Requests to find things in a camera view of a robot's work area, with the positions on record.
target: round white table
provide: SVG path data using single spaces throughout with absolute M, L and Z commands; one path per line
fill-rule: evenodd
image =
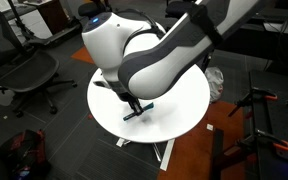
M 92 115 L 108 132 L 132 142 L 158 143 L 177 138 L 197 125 L 209 105 L 208 82 L 195 65 L 163 96 L 140 100 L 142 107 L 153 102 L 154 108 L 127 121 L 123 117 L 133 112 L 129 104 L 112 90 L 94 85 L 98 79 L 103 79 L 100 69 L 93 75 L 87 92 Z

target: black office chair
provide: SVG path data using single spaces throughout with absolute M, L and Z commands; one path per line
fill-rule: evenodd
M 112 12 L 112 7 L 108 0 L 92 0 L 78 8 L 78 14 L 80 16 L 87 16 L 89 19 L 106 11 Z
M 191 7 L 192 3 L 195 1 L 193 0 L 183 0 L 183 1 L 172 1 L 166 0 L 166 18 L 176 18 L 180 19 L 185 12 L 187 12 Z
M 71 83 L 74 80 L 57 81 L 53 79 L 58 74 L 59 62 L 45 52 L 27 51 L 12 31 L 3 13 L 0 12 L 0 90 L 12 90 L 19 97 L 19 103 L 14 108 L 17 117 L 21 117 L 24 103 L 34 94 L 41 92 L 51 107 L 50 113 L 55 114 L 57 108 L 50 99 L 46 88 Z

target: chair base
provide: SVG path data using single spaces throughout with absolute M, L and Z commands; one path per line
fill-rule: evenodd
M 24 115 L 22 107 L 23 105 L 31 98 L 33 97 L 35 94 L 37 93 L 42 93 L 44 98 L 47 100 L 47 103 L 50 106 L 50 113 L 51 114 L 56 114 L 57 113 L 57 107 L 54 105 L 53 100 L 51 99 L 50 93 L 47 91 L 47 88 L 52 87 L 52 86 L 56 86 L 56 85 L 60 85 L 60 84 L 67 84 L 67 83 L 71 83 L 72 87 L 76 88 L 77 84 L 74 80 L 65 80 L 65 81 L 50 81 L 49 83 L 47 83 L 45 86 L 41 87 L 40 89 L 37 89 L 35 91 L 32 92 L 27 92 L 25 93 L 19 103 L 15 106 L 15 108 L 13 109 L 13 112 L 15 113 L 16 117 L 20 118 Z

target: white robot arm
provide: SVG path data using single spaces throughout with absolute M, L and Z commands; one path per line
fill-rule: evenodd
M 108 83 L 102 86 L 110 87 L 132 107 L 137 98 L 149 100 L 168 92 L 267 1 L 198 0 L 165 35 L 147 16 L 148 21 L 135 21 L 102 13 L 88 22 L 82 37 Z

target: white plastic bag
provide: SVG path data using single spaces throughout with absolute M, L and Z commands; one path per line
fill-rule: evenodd
M 205 76 L 210 86 L 210 103 L 212 103 L 221 98 L 224 83 L 223 73 L 217 67 L 209 67 L 205 71 Z

